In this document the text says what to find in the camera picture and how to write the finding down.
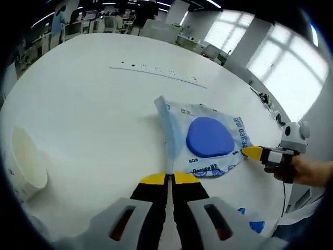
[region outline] person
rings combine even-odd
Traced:
[[[291,167],[296,170],[293,180],[296,184],[324,188],[333,175],[333,161],[311,162],[303,156],[293,156]],[[264,170],[265,172],[273,173],[277,180],[282,180],[278,168],[273,170],[265,168]]]
[[[156,0],[138,1],[136,18],[133,22],[132,35],[140,35],[140,30],[148,19],[155,20],[158,15],[158,4]]]
[[[53,17],[52,27],[51,27],[51,43],[50,49],[55,48],[59,45],[59,41],[62,33],[62,25],[65,24],[65,18],[63,12],[66,10],[66,5],[63,5],[58,12]]]
[[[328,235],[324,236],[328,233],[325,233],[323,222],[330,226],[333,221],[332,216],[329,217],[333,208],[333,161],[311,162],[303,156],[293,156],[290,166],[296,170],[293,179],[294,183],[327,188],[327,190],[320,203],[318,201],[319,205],[313,215],[301,218],[293,224],[277,226],[272,236],[289,242],[290,244],[286,249],[312,249],[309,246],[313,242],[321,242],[319,237],[328,237]],[[277,180],[283,179],[278,168],[273,170],[265,168],[264,170],[265,172],[273,173]]]

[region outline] human hand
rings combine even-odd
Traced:
[[[333,175],[333,162],[310,162],[302,156],[293,156],[290,167],[296,171],[293,182],[308,186],[325,187],[329,178]],[[265,172],[274,174],[277,180],[283,176],[279,168],[273,170],[265,168]]]

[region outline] ceiling light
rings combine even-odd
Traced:
[[[220,5],[218,5],[216,2],[213,2],[212,0],[206,0],[206,1],[210,2],[213,5],[215,5],[217,8],[221,9]]]
[[[38,22],[34,23],[34,25],[31,26],[31,27],[34,27],[36,24],[38,24],[39,22],[43,21],[44,19],[48,18],[49,16],[51,16],[51,15],[53,15],[53,14],[54,14],[54,12],[48,14],[46,17],[43,17],[43,18],[42,18],[41,20],[39,20]]]
[[[168,7],[171,7],[170,4],[165,4],[165,3],[161,3],[161,2],[157,2],[158,4],[161,4],[161,5],[164,5],[164,6],[168,6]]]
[[[316,29],[313,27],[313,25],[311,25],[311,31],[312,31],[312,37],[313,37],[313,44],[318,47],[318,36],[317,36]]]
[[[188,14],[188,11],[185,12],[185,15],[183,16],[183,18],[182,18],[182,20],[181,20],[181,23],[179,24],[180,26],[182,26],[183,22],[185,21],[185,18],[186,18],[186,16],[187,16],[187,14]]]

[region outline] office chair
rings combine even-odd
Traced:
[[[104,17],[104,33],[117,33],[116,18],[114,16]]]

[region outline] gray gripper housing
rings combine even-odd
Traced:
[[[151,207],[151,202],[120,198],[106,210],[91,219],[88,229],[76,236],[63,238],[53,243],[55,249],[61,250],[134,250],[137,249],[139,234],[145,218]],[[226,202],[217,197],[188,202],[194,219],[199,226],[199,232],[204,249],[283,249],[287,242],[275,237],[265,238],[252,231],[249,220],[241,215]],[[218,211],[220,219],[224,221],[232,232],[231,237],[222,241],[207,213],[206,208],[213,206]],[[133,210],[119,241],[109,237],[124,212]]]

